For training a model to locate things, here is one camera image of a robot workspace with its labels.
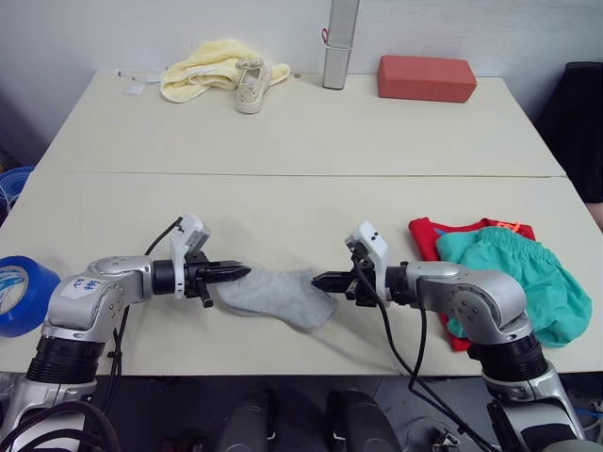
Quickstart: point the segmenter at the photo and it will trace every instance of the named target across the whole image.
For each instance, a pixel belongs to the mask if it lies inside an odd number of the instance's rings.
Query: red cloth
[[[435,242],[442,235],[447,233],[466,233],[469,231],[476,231],[487,226],[498,226],[502,228],[511,229],[512,231],[523,235],[524,237],[529,238],[530,240],[536,239],[534,231],[527,224],[509,223],[506,221],[498,221],[496,219],[489,218],[482,218],[476,223],[460,227],[453,227],[447,226],[445,224],[434,223],[430,221],[430,219],[427,217],[417,218],[408,223],[408,229],[411,230],[411,234],[416,244],[418,245],[418,250],[421,253],[421,257],[425,261],[440,260],[440,256],[437,253]],[[440,320],[444,325],[444,330],[448,334],[450,346],[454,351],[465,351],[469,348],[469,346],[471,346],[471,343],[467,339],[456,337],[454,334],[448,331],[448,317],[446,315],[440,314]]]

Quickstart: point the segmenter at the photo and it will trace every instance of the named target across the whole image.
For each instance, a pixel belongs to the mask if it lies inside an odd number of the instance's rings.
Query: orange tag
[[[514,233],[516,233],[517,231],[519,231],[519,227],[521,226],[521,223],[515,223],[515,224],[512,224],[512,223],[505,223],[505,222],[503,222],[503,221],[499,221],[499,222],[497,223],[497,226],[498,226],[499,228],[510,229],[510,230],[512,230]]]

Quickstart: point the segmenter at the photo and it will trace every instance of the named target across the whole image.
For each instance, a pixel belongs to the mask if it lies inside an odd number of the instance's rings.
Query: white table
[[[350,267],[344,238],[368,218],[393,261],[418,258],[413,218],[446,224],[489,217],[522,221],[552,249],[594,301],[589,329],[545,353],[562,372],[603,370],[603,236],[565,178],[257,177],[57,174],[42,165],[0,230],[3,255],[21,253],[60,276],[105,255],[141,254],[176,216],[195,212],[212,229],[210,259],[317,271]],[[165,246],[157,258],[167,256]],[[126,375],[394,374],[377,310],[342,302],[321,329],[303,334],[267,317],[240,317],[220,304],[153,299],[135,306],[125,335]],[[413,361],[418,312],[390,310],[396,343]],[[24,371],[40,335],[0,338],[0,370]],[[106,373],[108,362],[101,361]],[[425,375],[477,375],[452,353],[430,316]]]
[[[98,73],[44,156],[52,170],[177,174],[563,176],[499,78],[466,104],[381,99],[376,75],[341,91],[317,75],[271,88],[262,111],[211,89],[186,104]]]

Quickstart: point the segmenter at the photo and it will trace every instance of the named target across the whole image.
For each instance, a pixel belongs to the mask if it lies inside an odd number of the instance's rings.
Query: gray sock
[[[310,271],[254,268],[233,282],[216,284],[220,299],[245,315],[272,315],[295,328],[319,327],[334,312],[334,300],[312,285]]]

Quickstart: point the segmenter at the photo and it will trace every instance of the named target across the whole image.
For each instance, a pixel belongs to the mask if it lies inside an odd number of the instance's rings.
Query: red sponge
[[[466,102],[478,85],[463,59],[382,56],[379,96],[420,101]]]

